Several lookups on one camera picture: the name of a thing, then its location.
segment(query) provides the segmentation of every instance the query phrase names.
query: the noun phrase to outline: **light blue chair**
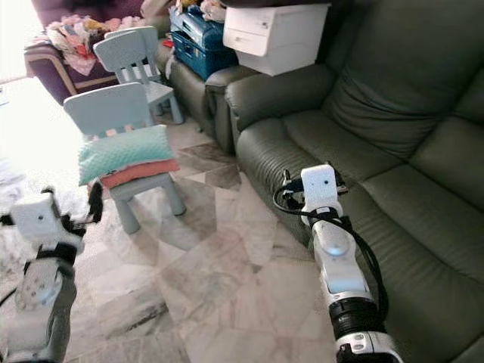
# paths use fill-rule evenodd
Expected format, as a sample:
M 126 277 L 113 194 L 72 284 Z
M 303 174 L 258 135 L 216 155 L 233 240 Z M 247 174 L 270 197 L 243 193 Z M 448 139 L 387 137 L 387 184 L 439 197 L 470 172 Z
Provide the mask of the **light blue chair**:
M 94 52 L 104 68 L 116 74 L 120 84 L 139 82 L 132 66 L 136 64 L 150 109 L 159 110 L 162 102 L 169 101 L 173 122 L 183 123 L 173 88 L 148 79 L 143 65 L 148 52 L 140 32 L 131 31 L 105 39 L 94 46 Z
M 123 133 L 127 126 L 136 129 L 152 125 L 144 87 L 137 82 L 113 85 L 69 97 L 64 101 L 64 109 L 88 138 L 95 135 L 105 138 L 106 131 L 113 129 L 116 133 Z M 140 228 L 128 201 L 136 194 L 156 187 L 163 187 L 165 190 L 175 216 L 186 211 L 168 172 L 118 185 L 110 189 L 110 194 L 126 233 L 134 233 Z
M 150 81 L 161 83 L 161 73 L 154 60 L 154 55 L 158 51 L 158 30 L 154 26 L 138 26 L 109 32 L 104 35 L 105 39 L 120 36 L 129 32 L 138 32 L 143 37 L 144 47 L 146 48 L 147 64 L 143 65 L 144 71 Z M 133 67 L 136 81 L 142 82 L 141 73 L 138 67 Z M 128 71 L 121 70 L 125 79 L 128 78 Z

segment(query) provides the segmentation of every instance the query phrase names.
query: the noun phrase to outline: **green leather sofa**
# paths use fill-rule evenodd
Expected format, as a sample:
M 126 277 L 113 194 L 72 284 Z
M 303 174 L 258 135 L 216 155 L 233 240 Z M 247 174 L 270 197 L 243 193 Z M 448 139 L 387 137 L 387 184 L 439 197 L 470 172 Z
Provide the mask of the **green leather sofa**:
M 225 96 L 240 167 L 269 206 L 283 169 L 341 172 L 406 362 L 484 361 L 483 15 L 482 0 L 357 0 L 324 65 Z
M 324 34 L 317 62 L 320 63 L 327 53 L 327 47 L 332 43 L 335 29 L 340 25 L 340 19 L 347 12 L 350 0 L 338 0 L 331 6 L 324 25 Z M 149 25 L 158 29 L 159 38 L 164 38 L 169 31 L 170 22 L 167 16 L 147 19 Z M 163 77 L 166 77 L 166 63 L 171 55 L 171 49 L 161 43 L 158 46 L 156 62 Z M 167 82 L 174 90 L 178 102 L 197 121 L 201 129 L 215 139 L 220 148 L 229 154 L 234 153 L 234 139 L 230 121 L 230 110 L 225 102 L 225 89 L 231 82 L 248 76 L 259 74 L 255 70 L 243 66 L 233 66 L 219 70 L 203 81 L 195 72 L 179 60 L 174 60 L 171 75 Z

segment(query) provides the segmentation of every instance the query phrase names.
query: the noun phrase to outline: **sofa armrest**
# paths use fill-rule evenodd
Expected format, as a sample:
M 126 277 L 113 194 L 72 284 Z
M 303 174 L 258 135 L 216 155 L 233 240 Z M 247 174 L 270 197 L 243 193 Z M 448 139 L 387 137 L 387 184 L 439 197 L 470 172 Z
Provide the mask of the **sofa armrest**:
M 206 99 L 215 123 L 216 140 L 224 152 L 234 153 L 234 138 L 230 121 L 230 109 L 225 101 L 225 90 L 232 82 L 259 74 L 243 66 L 233 66 L 213 73 L 205 81 Z
M 321 64 L 274 77 L 258 74 L 231 83 L 225 99 L 242 131 L 260 119 L 320 107 L 335 79 Z
M 59 104 L 65 98 L 78 94 L 62 54 L 53 45 L 30 46 L 23 55 L 28 73 L 37 76 Z
M 169 33 L 169 16 L 159 15 L 156 17 L 149 17 L 146 19 L 146 25 L 151 25 L 158 30 L 158 39 L 166 38 L 165 34 Z
M 212 114 L 216 114 L 216 95 L 225 96 L 225 90 L 232 82 L 259 74 L 256 70 L 244 66 L 233 66 L 218 70 L 205 81 L 205 91 L 209 102 L 209 109 Z
M 260 73 L 244 66 L 233 66 L 213 73 L 205 81 L 205 86 L 210 91 L 224 94 L 225 88 L 232 82 L 247 78 L 248 76 L 255 76 L 256 74 Z

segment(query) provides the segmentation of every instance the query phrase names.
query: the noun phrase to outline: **blue toolbox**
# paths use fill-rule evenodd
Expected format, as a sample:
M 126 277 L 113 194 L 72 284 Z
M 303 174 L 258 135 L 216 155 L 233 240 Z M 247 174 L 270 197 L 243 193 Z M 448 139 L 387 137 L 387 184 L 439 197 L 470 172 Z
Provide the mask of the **blue toolbox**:
M 205 21 L 193 9 L 177 14 L 172 7 L 169 15 L 176 57 L 203 80 L 217 70 L 238 64 L 235 51 L 223 45 L 223 24 Z

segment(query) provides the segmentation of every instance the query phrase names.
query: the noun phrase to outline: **black cable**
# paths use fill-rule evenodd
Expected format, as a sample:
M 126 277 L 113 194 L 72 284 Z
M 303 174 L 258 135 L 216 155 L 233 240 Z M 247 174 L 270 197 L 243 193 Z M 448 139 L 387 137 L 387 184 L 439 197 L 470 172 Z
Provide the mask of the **black cable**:
M 279 195 L 285 191 L 289 190 L 290 185 L 284 185 L 280 187 L 279 189 L 276 190 L 276 192 L 272 196 L 272 203 L 275 205 L 277 209 L 279 209 L 282 212 L 288 213 L 288 214 L 293 214 L 295 216 L 305 216 L 309 218 L 314 218 L 319 221 L 324 221 L 331 223 L 332 225 L 335 225 L 344 231 L 350 233 L 353 238 L 355 238 L 355 242 L 360 248 L 361 254 L 363 255 L 363 258 L 365 262 L 367 263 L 371 274 L 373 275 L 376 283 L 377 283 L 377 293 L 378 293 L 378 310 L 380 312 L 380 316 L 383 320 L 386 319 L 386 315 L 388 314 L 388 308 L 389 308 L 389 301 L 388 301 L 388 293 L 386 292 L 385 285 L 383 284 L 383 278 L 381 275 L 381 270 L 380 270 L 380 264 L 378 263 L 378 259 L 375 256 L 373 250 L 371 249 L 370 245 L 358 234 L 356 233 L 352 228 L 347 228 L 343 223 L 338 222 L 334 219 L 329 219 L 321 216 L 317 212 L 303 212 L 302 210 L 293 210 L 293 209 L 288 209 L 284 208 L 282 205 L 279 204 L 278 198 Z
M 8 293 L 7 295 L 5 295 L 2 299 L 2 301 L 0 301 L 0 307 L 2 307 L 2 305 L 5 303 L 5 301 L 8 300 L 8 298 L 10 296 L 12 296 L 13 294 L 15 294 L 15 291 L 17 291 L 17 288 L 15 287 L 10 293 Z

